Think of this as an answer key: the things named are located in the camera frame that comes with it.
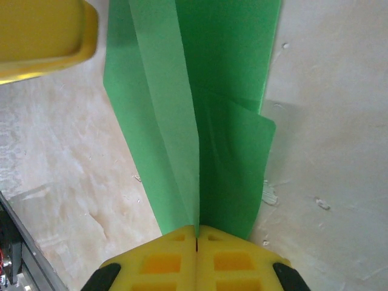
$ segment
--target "green plastic sheet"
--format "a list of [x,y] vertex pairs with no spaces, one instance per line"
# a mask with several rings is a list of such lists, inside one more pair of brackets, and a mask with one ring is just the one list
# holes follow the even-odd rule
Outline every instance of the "green plastic sheet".
[[259,115],[279,0],[111,0],[104,85],[163,234],[247,238],[275,125]]

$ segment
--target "green paper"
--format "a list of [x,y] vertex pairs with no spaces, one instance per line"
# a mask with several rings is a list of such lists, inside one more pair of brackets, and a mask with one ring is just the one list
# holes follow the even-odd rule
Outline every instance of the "green paper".
[[152,27],[138,11],[141,1],[131,1],[133,19],[127,0],[110,1],[104,85],[159,227],[168,233],[198,228],[199,144],[181,41],[151,43],[170,30],[179,35],[173,2],[159,3],[165,9],[150,17],[166,21]]
[[190,84],[259,112],[280,0],[176,0]]
[[200,223],[247,238],[275,125],[258,115],[280,0],[176,0],[200,143]]
[[258,112],[278,12],[110,1],[104,85],[163,234],[200,221],[248,237],[275,131]]

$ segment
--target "beige surface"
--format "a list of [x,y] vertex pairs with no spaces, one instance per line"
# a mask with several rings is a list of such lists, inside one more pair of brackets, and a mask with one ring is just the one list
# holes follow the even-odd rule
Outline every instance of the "beige surface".
[[[72,290],[160,234],[101,84],[107,3],[92,4],[91,61],[0,87],[0,188]],[[252,240],[313,291],[388,286],[387,15],[385,0],[284,0],[263,110],[279,205],[263,204]]]
[[160,235],[102,86],[108,2],[92,4],[92,60],[0,86],[0,189],[70,290]]

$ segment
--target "yellow plastic object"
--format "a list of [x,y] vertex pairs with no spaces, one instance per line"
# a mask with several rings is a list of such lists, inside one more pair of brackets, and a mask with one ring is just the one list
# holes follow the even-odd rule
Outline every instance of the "yellow plastic object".
[[185,226],[106,261],[121,265],[109,291],[194,291],[194,226]]
[[104,290],[283,291],[273,263],[288,260],[212,227],[199,233],[197,240],[194,226],[185,226],[106,261],[101,268],[121,270]]
[[197,290],[283,291],[273,264],[287,259],[213,227],[199,231]]
[[2,0],[0,84],[91,58],[97,35],[97,12],[83,0]]

